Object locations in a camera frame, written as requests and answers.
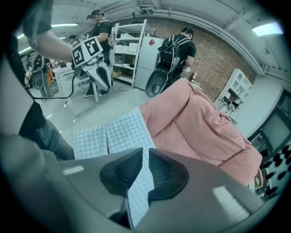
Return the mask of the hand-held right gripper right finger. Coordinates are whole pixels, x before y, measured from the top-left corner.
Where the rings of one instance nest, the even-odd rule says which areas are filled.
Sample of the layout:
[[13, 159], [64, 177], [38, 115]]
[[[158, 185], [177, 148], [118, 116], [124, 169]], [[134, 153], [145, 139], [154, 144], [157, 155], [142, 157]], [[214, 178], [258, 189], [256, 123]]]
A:
[[148, 194], [149, 201], [160, 201], [175, 197], [189, 180], [187, 168], [157, 149], [149, 149], [149, 170], [154, 189]]

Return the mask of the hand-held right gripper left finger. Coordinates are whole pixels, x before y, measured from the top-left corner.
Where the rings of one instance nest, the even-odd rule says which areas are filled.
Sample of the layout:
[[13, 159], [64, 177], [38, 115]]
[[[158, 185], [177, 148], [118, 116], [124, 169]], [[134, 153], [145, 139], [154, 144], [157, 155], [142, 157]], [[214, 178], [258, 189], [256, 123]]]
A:
[[126, 197], [142, 166], [143, 148], [140, 147], [104, 165], [100, 180], [111, 194]]

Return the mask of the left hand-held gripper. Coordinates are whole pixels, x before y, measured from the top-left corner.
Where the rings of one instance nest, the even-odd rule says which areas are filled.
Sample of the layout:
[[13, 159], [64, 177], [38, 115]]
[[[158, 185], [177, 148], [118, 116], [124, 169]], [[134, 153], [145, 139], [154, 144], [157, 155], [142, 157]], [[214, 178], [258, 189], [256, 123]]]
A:
[[80, 41], [72, 50], [74, 75], [80, 80], [88, 78], [99, 89], [111, 89], [111, 74], [104, 62], [103, 48], [95, 37]]

